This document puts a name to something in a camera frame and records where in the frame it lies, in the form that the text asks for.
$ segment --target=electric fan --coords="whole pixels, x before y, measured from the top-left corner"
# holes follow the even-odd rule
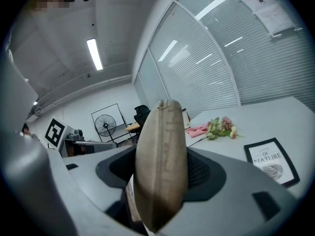
[[[101,115],[95,120],[94,126],[100,136],[110,136],[112,141],[114,141],[112,138],[112,134],[114,134],[116,130],[116,122],[114,118],[109,115]]]

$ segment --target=pink cloth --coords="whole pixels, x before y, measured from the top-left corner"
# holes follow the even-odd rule
[[[210,122],[207,122],[207,123],[202,124],[198,127],[188,128],[185,130],[185,132],[188,133],[190,135],[190,137],[200,136],[200,135],[208,132],[208,126],[209,125],[210,125]]]

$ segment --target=flower bouquet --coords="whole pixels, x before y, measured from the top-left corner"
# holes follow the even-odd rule
[[[232,139],[238,136],[236,126],[233,125],[232,120],[229,117],[223,117],[222,120],[219,117],[214,120],[211,119],[206,138],[214,140],[223,136],[229,136]]]

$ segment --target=beige pouch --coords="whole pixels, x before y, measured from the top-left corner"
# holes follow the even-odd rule
[[[146,119],[135,160],[135,202],[150,231],[156,233],[179,211],[187,189],[182,108],[175,100],[162,100]]]

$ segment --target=horizontal blind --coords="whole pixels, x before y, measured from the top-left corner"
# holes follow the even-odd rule
[[[149,52],[146,52],[143,58],[139,75],[152,107],[160,100],[168,99],[165,88]]]
[[[186,107],[191,117],[237,106],[223,58],[204,29],[178,5],[170,7],[149,49],[170,98]]]
[[[151,109],[148,98],[146,96],[146,93],[144,92],[142,83],[140,81],[139,75],[137,75],[134,81],[134,88],[136,89],[141,105],[146,105],[149,109]]]
[[[197,15],[214,0],[178,0]],[[288,0],[276,0],[296,28],[271,38],[265,26],[239,0],[226,0],[201,22],[218,42],[230,64],[242,104],[294,96],[315,111],[313,38]],[[240,40],[228,45],[231,41]]]

